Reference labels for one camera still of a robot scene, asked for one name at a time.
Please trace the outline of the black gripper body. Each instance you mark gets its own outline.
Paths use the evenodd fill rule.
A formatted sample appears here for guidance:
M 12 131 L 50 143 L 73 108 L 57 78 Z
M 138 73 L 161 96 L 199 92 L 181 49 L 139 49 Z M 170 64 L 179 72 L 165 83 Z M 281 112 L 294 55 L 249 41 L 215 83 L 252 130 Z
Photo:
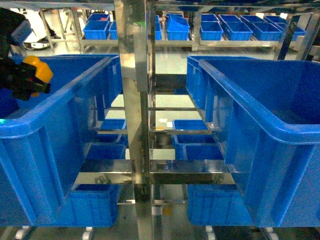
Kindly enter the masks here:
M 22 61 L 15 62 L 9 57 L 0 58 L 0 89 L 12 91 L 14 97 L 23 97 L 20 88 L 22 81 Z

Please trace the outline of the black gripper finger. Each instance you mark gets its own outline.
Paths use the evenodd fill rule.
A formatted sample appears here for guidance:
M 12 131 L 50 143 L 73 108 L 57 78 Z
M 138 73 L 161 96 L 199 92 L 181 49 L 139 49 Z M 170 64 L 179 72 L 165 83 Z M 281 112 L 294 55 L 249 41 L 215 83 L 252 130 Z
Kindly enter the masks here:
M 36 77 L 37 68 L 31 64 L 21 62 L 19 64 L 19 79 L 29 82 L 40 82 L 41 80 Z
M 18 83 L 12 90 L 12 97 L 28 101 L 32 94 L 35 93 L 45 93 L 49 94 L 51 91 L 51 84 L 46 82 L 31 82 L 24 81 Z

